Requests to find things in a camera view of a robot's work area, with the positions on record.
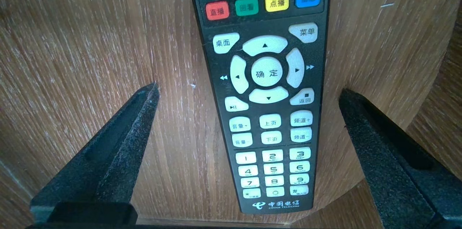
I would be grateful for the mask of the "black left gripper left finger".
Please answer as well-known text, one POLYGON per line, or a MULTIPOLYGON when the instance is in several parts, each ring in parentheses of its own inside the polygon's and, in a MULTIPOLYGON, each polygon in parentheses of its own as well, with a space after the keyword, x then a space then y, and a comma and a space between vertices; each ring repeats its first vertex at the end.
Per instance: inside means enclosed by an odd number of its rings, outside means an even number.
POLYGON ((137 90, 30 201, 35 224, 136 224, 131 204, 160 91, 137 90))

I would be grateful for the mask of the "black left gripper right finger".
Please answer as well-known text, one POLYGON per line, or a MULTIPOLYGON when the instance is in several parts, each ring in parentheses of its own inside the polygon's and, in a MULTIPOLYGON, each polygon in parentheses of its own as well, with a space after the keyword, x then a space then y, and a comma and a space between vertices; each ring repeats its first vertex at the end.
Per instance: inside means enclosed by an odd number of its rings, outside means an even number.
POLYGON ((460 229, 462 183, 363 95, 339 108, 385 229, 460 229))

